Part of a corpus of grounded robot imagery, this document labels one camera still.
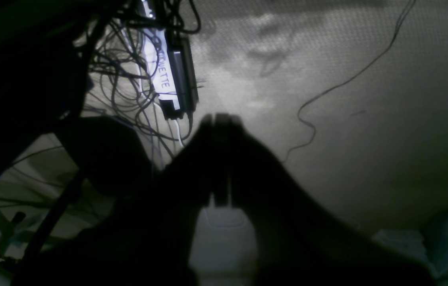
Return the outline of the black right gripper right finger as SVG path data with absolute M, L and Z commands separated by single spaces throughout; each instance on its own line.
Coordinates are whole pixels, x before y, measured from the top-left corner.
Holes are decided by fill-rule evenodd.
M 433 286 L 429 271 L 336 219 L 291 177 L 238 116 L 217 114 L 233 204 L 257 239 L 255 286 Z

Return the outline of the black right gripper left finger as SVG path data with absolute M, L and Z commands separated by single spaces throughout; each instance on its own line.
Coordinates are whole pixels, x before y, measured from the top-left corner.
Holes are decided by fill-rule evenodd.
M 133 129 L 116 118 L 79 118 L 55 136 L 95 190 L 116 199 L 111 215 L 40 252 L 38 230 L 15 286 L 196 286 L 188 266 L 201 198 L 179 156 L 160 172 Z

